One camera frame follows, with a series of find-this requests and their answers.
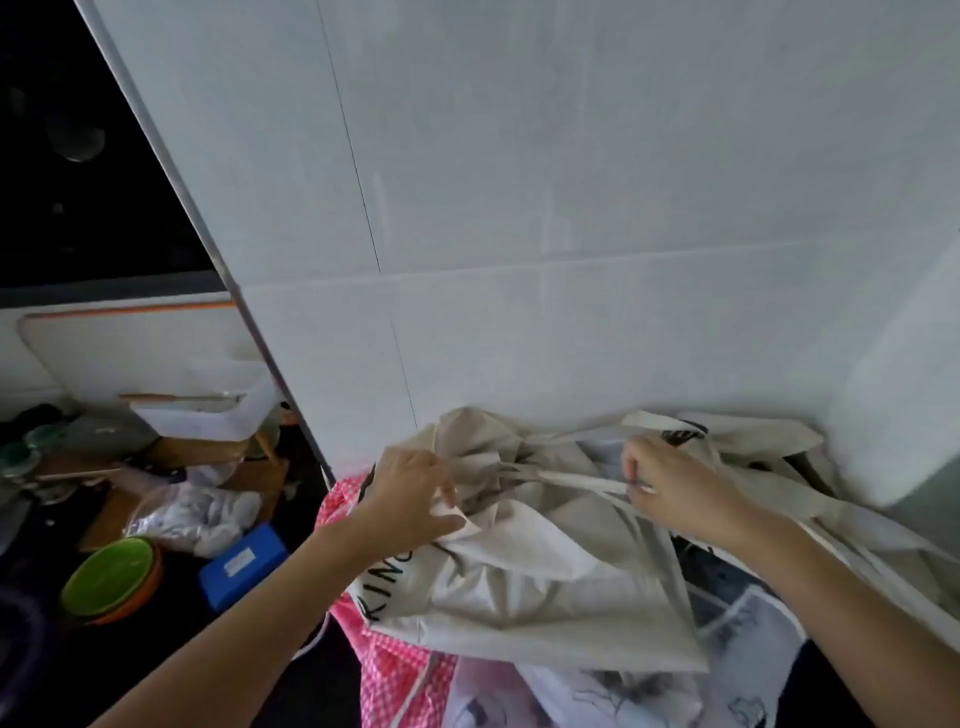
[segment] white cord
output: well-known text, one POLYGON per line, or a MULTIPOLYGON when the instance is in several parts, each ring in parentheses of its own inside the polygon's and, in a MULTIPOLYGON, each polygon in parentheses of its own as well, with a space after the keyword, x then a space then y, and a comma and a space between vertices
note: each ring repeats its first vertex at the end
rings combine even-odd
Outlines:
POLYGON ((326 628, 329 626, 329 624, 330 624, 330 613, 327 612, 326 614, 324 614, 324 623, 320 625, 320 629, 318 630, 317 634, 314 635, 314 638, 310 642, 305 644, 303 647, 301 647, 299 650, 297 650, 294 653, 294 656, 290 658, 290 662, 293 662, 294 660, 297 660, 298 658, 303 657, 303 655, 305 655, 311 649, 316 647, 320 643, 320 640, 324 638, 324 633, 326 632, 326 628))

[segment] hand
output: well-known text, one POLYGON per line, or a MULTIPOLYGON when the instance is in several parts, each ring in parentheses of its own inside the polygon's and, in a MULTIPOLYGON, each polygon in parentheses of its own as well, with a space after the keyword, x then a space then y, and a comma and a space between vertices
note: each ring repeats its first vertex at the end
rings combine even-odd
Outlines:
POLYGON ((429 450, 387 448, 367 495, 349 517, 362 522, 375 558, 396 556, 466 524, 457 515, 430 514, 438 491, 447 507, 456 505, 453 479, 443 459, 429 450))
POLYGON ((747 500, 726 477, 699 460, 646 436, 623 448, 623 475, 654 489, 632 485, 630 502, 651 521, 688 538, 734 551, 772 514, 747 500))

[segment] white label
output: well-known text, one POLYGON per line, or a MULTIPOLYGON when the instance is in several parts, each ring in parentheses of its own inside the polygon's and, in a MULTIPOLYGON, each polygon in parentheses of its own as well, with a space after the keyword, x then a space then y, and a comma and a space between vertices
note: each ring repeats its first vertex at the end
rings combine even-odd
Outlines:
POLYGON ((237 575, 238 571, 252 564, 255 560, 256 556, 253 554, 253 549, 247 546, 224 564, 224 571, 227 572, 227 578, 232 579, 237 575))

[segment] plastic bag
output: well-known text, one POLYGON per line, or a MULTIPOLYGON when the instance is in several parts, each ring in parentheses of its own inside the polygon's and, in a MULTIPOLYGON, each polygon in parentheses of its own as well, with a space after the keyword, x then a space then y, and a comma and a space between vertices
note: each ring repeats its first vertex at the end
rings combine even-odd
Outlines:
POLYGON ((262 504, 263 497, 249 491, 222 491, 189 481, 157 486, 134 511, 126 534, 209 559, 240 540, 262 504))

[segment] white tiled wall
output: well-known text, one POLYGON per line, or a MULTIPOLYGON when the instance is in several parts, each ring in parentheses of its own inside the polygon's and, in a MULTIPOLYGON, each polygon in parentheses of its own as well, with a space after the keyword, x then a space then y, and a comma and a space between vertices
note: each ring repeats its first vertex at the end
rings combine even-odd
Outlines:
POLYGON ((341 469, 468 402, 856 407, 960 223, 956 3, 81 4, 341 469))

